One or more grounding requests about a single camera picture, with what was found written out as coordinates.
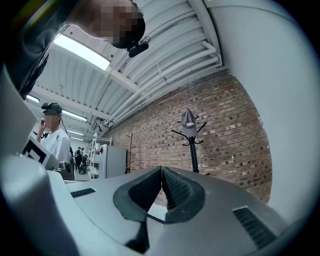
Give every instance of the brick wall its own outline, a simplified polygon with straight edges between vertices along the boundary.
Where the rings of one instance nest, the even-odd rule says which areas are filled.
[[[267,202],[272,183],[272,161],[267,134],[259,113],[244,87],[228,70],[204,77],[152,102],[114,127],[114,146],[129,148],[131,132],[131,171],[152,166],[192,170],[182,132],[182,111],[188,107],[197,119],[198,167],[201,174],[227,180]],[[156,203],[165,204],[161,192]]]

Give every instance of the white refrigerator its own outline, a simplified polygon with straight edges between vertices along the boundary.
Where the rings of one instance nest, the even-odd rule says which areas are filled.
[[[124,175],[127,149],[107,144],[101,145],[99,153],[99,180]]]

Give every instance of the white t-shirt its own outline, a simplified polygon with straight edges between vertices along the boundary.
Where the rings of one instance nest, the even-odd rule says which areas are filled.
[[[41,145],[51,152],[59,162],[70,164],[70,139],[61,128],[50,133]]]

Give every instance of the ceiling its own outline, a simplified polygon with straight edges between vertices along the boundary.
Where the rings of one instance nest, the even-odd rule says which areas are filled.
[[[149,49],[129,58],[125,49],[114,48],[107,41],[92,38],[78,27],[70,26],[64,35],[104,56],[110,65],[104,71],[53,44],[47,65],[30,93],[40,99],[40,104],[27,99],[39,119],[43,116],[44,102],[58,102],[63,109],[87,118],[84,122],[63,116],[67,129],[83,133],[81,139],[90,141],[94,132],[99,131],[96,123],[106,130],[107,126],[102,124],[110,127],[119,123],[168,92],[219,70],[221,58],[211,61],[215,56],[221,57],[219,43],[202,1],[135,2],[146,23],[144,37],[150,37]],[[203,41],[214,46],[216,53],[185,62],[208,51]],[[193,69],[179,75],[188,67]]]

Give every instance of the ceiling light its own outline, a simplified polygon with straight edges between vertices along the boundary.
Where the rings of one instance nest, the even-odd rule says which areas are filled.
[[[73,130],[67,130],[67,131],[70,132],[70,133],[73,133],[73,134],[78,134],[78,135],[81,135],[81,136],[85,136],[83,133],[76,132],[76,131],[73,131]]]
[[[109,66],[110,61],[106,58],[102,57],[95,51],[89,49],[88,47],[84,46],[83,44],[63,35],[58,34],[56,38],[53,41],[56,45],[67,49],[68,51],[80,56],[81,58],[84,58],[88,62],[91,62],[92,64],[96,65],[102,70],[106,70],[106,68]]]
[[[78,141],[83,141],[82,138],[75,138],[75,137],[70,137],[71,139],[75,139],[75,140],[78,140]]]
[[[66,114],[66,115],[69,115],[69,116],[71,116],[73,118],[78,118],[78,119],[80,119],[82,121],[85,121],[85,122],[87,121],[87,119],[85,117],[77,115],[77,114],[74,114],[74,113],[71,113],[71,112],[66,111],[66,110],[62,110],[62,113]]]
[[[27,95],[26,98],[29,99],[29,100],[32,100],[32,101],[34,101],[36,103],[40,103],[40,100],[38,98],[33,97],[31,95]]]

